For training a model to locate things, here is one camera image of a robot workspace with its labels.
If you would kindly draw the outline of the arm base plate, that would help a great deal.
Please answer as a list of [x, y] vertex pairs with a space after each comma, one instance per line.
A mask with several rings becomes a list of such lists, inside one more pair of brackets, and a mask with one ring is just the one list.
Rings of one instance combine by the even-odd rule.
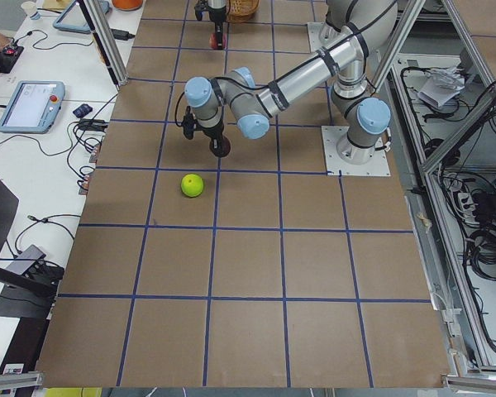
[[334, 176], [389, 177], [389, 144], [383, 138], [390, 136], [390, 130], [377, 136], [375, 146], [362, 149], [349, 142], [348, 129], [348, 126], [322, 126], [327, 173]]
[[336, 30], [325, 22], [309, 22], [307, 24], [310, 50], [315, 51], [326, 45], [337, 36]]

